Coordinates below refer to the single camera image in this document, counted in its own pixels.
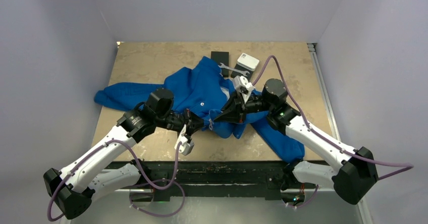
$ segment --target blue jacket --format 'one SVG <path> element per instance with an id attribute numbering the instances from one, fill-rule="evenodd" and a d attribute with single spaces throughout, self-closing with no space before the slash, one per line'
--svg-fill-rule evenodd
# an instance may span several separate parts
<path id="1" fill-rule="evenodd" d="M 229 92 L 234 91 L 232 81 L 224 79 L 221 69 L 213 60 L 203 57 L 194 69 L 182 68 L 168 76 L 164 84 L 118 83 L 106 87 L 95 95 L 95 102 L 113 109 L 127 111 L 147 100 L 151 92 L 164 87 L 174 93 L 173 109 L 182 112 L 189 108 L 205 120 L 206 130 L 209 119 L 221 113 Z M 291 162 L 304 156 L 304 147 L 298 141 L 272 129 L 265 116 L 267 112 L 248 114 L 243 124 L 216 122 L 212 130 L 222 138 L 233 134 L 240 138 L 247 123 L 251 123 L 257 133 L 284 161 Z"/>

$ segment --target white box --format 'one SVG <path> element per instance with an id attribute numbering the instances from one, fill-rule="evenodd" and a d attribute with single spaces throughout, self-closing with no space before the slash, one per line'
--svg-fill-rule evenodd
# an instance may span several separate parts
<path id="1" fill-rule="evenodd" d="M 257 68 L 260 60 L 252 57 L 246 53 L 243 53 L 238 58 L 238 65 L 243 66 L 244 68 L 254 71 Z"/>

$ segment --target marble surface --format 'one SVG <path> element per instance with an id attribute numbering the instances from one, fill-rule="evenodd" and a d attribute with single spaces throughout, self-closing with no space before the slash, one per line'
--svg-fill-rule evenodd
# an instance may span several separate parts
<path id="1" fill-rule="evenodd" d="M 125 42 L 119 47 L 109 85 L 119 82 L 161 84 L 165 77 L 180 68 L 193 68 L 202 56 L 209 57 L 211 51 L 228 51 L 231 67 L 235 66 L 243 52 L 260 59 L 252 79 L 257 77 L 266 58 L 275 55 L 293 96 L 309 121 L 331 135 L 322 93 L 304 42 Z M 269 78 L 280 78 L 273 60 L 256 89 L 262 90 Z M 122 111 L 102 108 L 92 145 L 109 132 L 122 114 Z M 154 134 L 134 146 L 133 150 L 141 159 L 173 160 L 176 139 L 175 132 L 157 128 Z M 193 139 L 195 147 L 192 153 L 188 156 L 180 154 L 180 160 L 279 160 L 251 125 L 247 125 L 241 139 L 233 135 L 223 139 L 210 131 L 196 132 Z M 131 159 L 131 154 L 125 152 L 116 160 Z M 305 159 L 317 160 L 320 157 L 306 148 Z"/>

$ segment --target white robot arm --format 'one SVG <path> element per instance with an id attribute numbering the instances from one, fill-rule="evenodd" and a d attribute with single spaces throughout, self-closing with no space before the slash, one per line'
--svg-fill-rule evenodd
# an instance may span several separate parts
<path id="1" fill-rule="evenodd" d="M 273 129 L 301 142 L 327 162 L 328 165 L 300 160 L 292 163 L 290 177 L 296 182 L 335 189 L 342 199 L 356 204 L 378 181 L 373 163 L 349 155 L 373 159 L 372 153 L 364 147 L 357 150 L 339 142 L 312 123 L 305 122 L 300 112 L 287 104 L 288 92 L 281 80 L 267 80 L 261 95 L 252 93 L 254 86 L 243 76 L 234 78 L 233 84 L 236 91 L 214 122 L 242 123 L 249 113 L 268 111 L 266 119 Z"/>
<path id="2" fill-rule="evenodd" d="M 175 148 L 183 155 L 191 152 L 194 143 L 190 136 L 201 129 L 204 122 L 189 110 L 183 114 L 172 111 L 173 97 L 169 90 L 156 90 L 146 103 L 126 112 L 109 133 L 80 158 L 59 171 L 49 169 L 43 175 L 48 194 L 54 196 L 67 219 L 81 215 L 99 198 L 143 181 L 135 161 L 100 173 L 127 148 L 152 134 L 156 127 L 179 132 Z"/>

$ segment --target black base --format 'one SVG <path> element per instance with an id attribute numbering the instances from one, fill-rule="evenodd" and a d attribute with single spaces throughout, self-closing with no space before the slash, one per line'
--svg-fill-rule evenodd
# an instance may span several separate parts
<path id="1" fill-rule="evenodd" d="M 365 147 L 362 147 L 355 154 L 373 159 L 372 152 Z M 352 157 L 343 164 L 339 173 L 332 179 L 336 193 L 346 202 L 356 205 L 379 178 L 373 163 Z"/>
<path id="2" fill-rule="evenodd" d="M 119 169 L 126 163 L 112 162 L 107 169 Z M 143 164 L 150 169 L 152 180 L 172 177 L 173 161 L 144 161 Z M 182 161 L 176 182 L 182 185 L 189 197 L 264 197 L 265 200 L 281 200 L 284 198 L 281 189 L 300 188 L 300 183 L 290 174 L 292 168 L 287 165 L 283 161 Z M 145 183 L 145 179 L 142 177 L 139 183 Z M 315 187 L 313 184 L 305 185 L 307 189 Z M 156 190 L 154 201 L 169 201 L 171 196 L 181 195 L 176 187 Z"/>
<path id="3" fill-rule="evenodd" d="M 55 169 L 49 169 L 43 175 L 47 193 L 50 197 L 52 197 L 55 189 L 62 181 L 60 175 L 61 173 Z M 72 185 L 62 186 L 55 199 L 55 203 L 69 220 L 80 216 L 89 208 L 92 203 L 91 197 L 95 192 L 86 188 L 82 193 L 77 193 L 72 191 L 72 189 Z"/>

